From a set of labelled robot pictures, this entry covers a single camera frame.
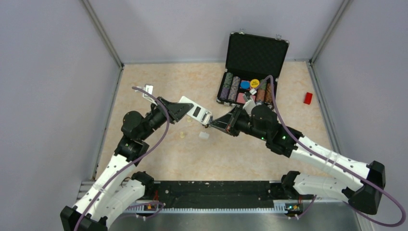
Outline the white remote control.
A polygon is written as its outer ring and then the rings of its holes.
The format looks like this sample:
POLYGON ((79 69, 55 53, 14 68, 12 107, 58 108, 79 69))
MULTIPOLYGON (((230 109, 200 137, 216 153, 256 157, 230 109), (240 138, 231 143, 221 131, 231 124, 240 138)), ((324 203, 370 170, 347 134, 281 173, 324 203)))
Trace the white remote control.
POLYGON ((196 120, 197 122, 201 123, 203 126, 208 125, 212 119, 212 113, 204 108, 203 106, 199 105, 195 101, 187 98, 186 96, 182 96, 179 100, 179 103, 190 103, 193 105, 192 109, 187 113, 189 117, 196 120))

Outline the white battery cover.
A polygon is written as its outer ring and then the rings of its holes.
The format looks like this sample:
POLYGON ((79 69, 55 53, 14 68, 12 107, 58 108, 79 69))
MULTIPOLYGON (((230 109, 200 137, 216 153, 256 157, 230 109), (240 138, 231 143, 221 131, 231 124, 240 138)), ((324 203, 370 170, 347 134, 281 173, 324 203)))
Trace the white battery cover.
POLYGON ((201 131, 201 132, 199 133, 199 138, 200 138, 200 139, 203 139, 203 140, 209 139, 209 136, 210 136, 210 135, 209 135, 208 133, 206 133, 206 132, 202 132, 202 131, 201 131))

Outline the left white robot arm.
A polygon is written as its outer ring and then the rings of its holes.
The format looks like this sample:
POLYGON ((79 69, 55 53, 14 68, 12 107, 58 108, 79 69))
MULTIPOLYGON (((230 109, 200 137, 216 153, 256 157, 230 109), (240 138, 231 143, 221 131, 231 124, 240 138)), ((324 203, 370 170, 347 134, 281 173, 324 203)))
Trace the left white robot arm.
POLYGON ((154 179, 144 172, 135 173, 124 188, 119 185, 152 151, 145 140, 162 125, 169 127, 180 121, 193 107, 192 103, 172 103, 158 97, 145 116, 137 111, 126 113, 123 137, 105 170, 80 200, 61 211, 63 229, 107 231, 133 202, 152 197, 154 179))

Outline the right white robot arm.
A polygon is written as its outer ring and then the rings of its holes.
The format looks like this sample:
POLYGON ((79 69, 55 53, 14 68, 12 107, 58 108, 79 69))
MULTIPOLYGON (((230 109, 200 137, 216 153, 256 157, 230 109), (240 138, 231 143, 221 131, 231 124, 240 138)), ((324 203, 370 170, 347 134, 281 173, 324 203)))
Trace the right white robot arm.
POLYGON ((283 194, 291 199, 303 195, 330 197, 349 203, 359 212, 375 215, 385 187, 385 167, 377 161, 370 164, 355 161, 318 145, 293 128, 284 128, 277 114, 264 105, 251 113, 234 107, 209 126, 231 136, 241 132, 264 140, 273 153, 313 165, 328 177, 289 171, 281 178, 283 194))

